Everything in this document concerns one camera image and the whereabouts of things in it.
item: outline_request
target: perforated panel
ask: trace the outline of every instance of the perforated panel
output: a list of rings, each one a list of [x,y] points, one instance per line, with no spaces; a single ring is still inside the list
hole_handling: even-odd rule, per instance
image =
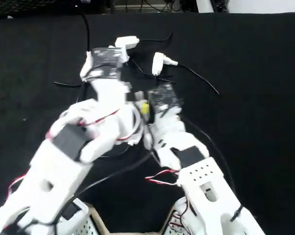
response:
[[[212,157],[206,158],[181,170],[179,181],[183,184],[193,182],[199,186],[209,182],[215,177],[223,177],[223,173]]]
[[[93,224],[91,218],[88,218],[85,223],[75,231],[74,235],[100,235]]]

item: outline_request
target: cable plug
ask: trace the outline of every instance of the cable plug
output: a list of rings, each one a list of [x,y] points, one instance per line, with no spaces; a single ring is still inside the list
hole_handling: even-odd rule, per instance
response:
[[[163,53],[156,52],[153,58],[152,74],[154,76],[159,76],[164,64],[177,66],[178,62],[170,59]]]
[[[125,63],[129,61],[127,53],[128,49],[135,48],[139,43],[139,39],[136,36],[119,37],[114,43],[115,47],[121,48],[121,62]]]

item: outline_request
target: white robot part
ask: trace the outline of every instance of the white robot part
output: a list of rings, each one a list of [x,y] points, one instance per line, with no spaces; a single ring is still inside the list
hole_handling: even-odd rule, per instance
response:
[[[159,76],[163,65],[174,65],[177,66],[178,62],[165,56],[163,53],[156,52],[153,58],[152,75]]]
[[[246,208],[234,218],[241,204],[212,157],[183,168],[178,184],[185,191],[200,224],[195,228],[188,223],[192,216],[185,214],[190,217],[186,221],[196,234],[204,231],[204,235],[264,235]]]
[[[121,62],[125,63],[129,61],[129,56],[127,53],[128,49],[135,48],[139,43],[139,39],[136,36],[127,36],[127,37],[119,37],[115,42],[115,47],[121,49]]]

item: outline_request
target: white plastic bracket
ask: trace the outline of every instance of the white plastic bracket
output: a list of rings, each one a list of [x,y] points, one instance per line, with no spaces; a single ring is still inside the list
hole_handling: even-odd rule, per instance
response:
[[[183,168],[178,184],[183,187],[198,222],[204,227],[205,235],[264,235],[246,208],[242,209],[234,222],[230,222],[241,203],[212,157]]]

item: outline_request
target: red wire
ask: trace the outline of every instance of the red wire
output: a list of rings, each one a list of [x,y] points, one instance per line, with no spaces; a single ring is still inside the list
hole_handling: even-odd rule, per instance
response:
[[[175,225],[175,226],[178,226],[178,227],[180,227],[180,228],[184,228],[183,225],[181,225],[181,224],[177,224],[177,223],[175,223],[175,222],[170,222],[170,224]]]

